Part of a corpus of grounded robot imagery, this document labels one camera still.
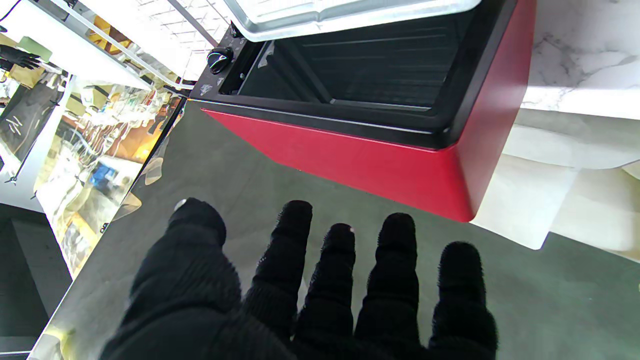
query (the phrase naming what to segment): black knob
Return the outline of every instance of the black knob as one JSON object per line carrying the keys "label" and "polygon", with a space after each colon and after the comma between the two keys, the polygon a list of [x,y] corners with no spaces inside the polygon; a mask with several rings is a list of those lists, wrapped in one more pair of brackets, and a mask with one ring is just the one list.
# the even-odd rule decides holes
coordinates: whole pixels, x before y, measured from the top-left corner
{"label": "black knob", "polygon": [[238,30],[238,28],[236,27],[236,25],[234,25],[233,22],[231,22],[231,37],[233,38],[239,38],[242,36],[242,33],[240,33],[240,30]]}
{"label": "black knob", "polygon": [[230,47],[215,47],[207,55],[209,70],[215,75],[220,73],[234,58],[234,52]]}

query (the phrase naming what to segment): marble countertop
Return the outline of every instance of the marble countertop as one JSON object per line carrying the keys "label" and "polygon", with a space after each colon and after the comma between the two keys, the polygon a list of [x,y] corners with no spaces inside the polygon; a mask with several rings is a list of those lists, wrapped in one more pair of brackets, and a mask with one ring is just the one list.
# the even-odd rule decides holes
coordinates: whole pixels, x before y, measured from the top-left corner
{"label": "marble countertop", "polygon": [[640,1],[538,0],[523,108],[640,120]]}

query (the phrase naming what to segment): open lid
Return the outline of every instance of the open lid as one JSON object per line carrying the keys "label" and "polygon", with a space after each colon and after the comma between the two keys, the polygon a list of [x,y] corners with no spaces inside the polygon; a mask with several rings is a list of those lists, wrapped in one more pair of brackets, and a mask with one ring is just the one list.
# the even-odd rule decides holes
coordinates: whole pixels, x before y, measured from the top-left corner
{"label": "open lid", "polygon": [[481,0],[224,0],[253,42],[465,12]]}

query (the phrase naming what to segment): control panel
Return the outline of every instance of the control panel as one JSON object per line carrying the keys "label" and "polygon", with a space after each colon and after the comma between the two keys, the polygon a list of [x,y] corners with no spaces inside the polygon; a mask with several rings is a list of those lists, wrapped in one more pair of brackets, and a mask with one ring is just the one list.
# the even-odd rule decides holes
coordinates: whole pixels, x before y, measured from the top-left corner
{"label": "control panel", "polygon": [[216,95],[237,92],[263,43],[247,40],[231,24],[219,46],[207,54],[207,68],[191,91],[192,99],[213,101]]}

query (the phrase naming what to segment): gloved hand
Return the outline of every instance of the gloved hand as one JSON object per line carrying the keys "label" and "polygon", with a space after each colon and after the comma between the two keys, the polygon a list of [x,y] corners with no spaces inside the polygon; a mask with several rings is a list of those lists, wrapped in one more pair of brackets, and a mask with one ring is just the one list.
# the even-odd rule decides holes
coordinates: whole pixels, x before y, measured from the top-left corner
{"label": "gloved hand", "polygon": [[0,57],[27,69],[38,67],[38,55],[26,53],[8,45],[0,45]]}
{"label": "gloved hand", "polygon": [[324,238],[298,314],[311,217],[307,202],[284,206],[242,299],[222,251],[222,217],[206,202],[179,203],[143,260],[131,304],[100,358],[495,359],[497,330],[485,306],[480,257],[467,243],[442,252],[432,337],[427,348],[420,344],[417,243],[407,214],[392,214],[382,225],[355,331],[355,234],[346,224],[331,226]]}
{"label": "gloved hand", "polygon": [[297,314],[312,207],[285,205],[271,244],[259,262],[244,310],[271,329],[299,359],[492,359],[497,349],[493,316],[485,307],[480,257],[468,243],[449,244],[440,262],[440,302],[428,349],[420,344],[415,273],[417,244],[411,216],[387,217],[353,331],[351,314],[355,234],[333,225]]}

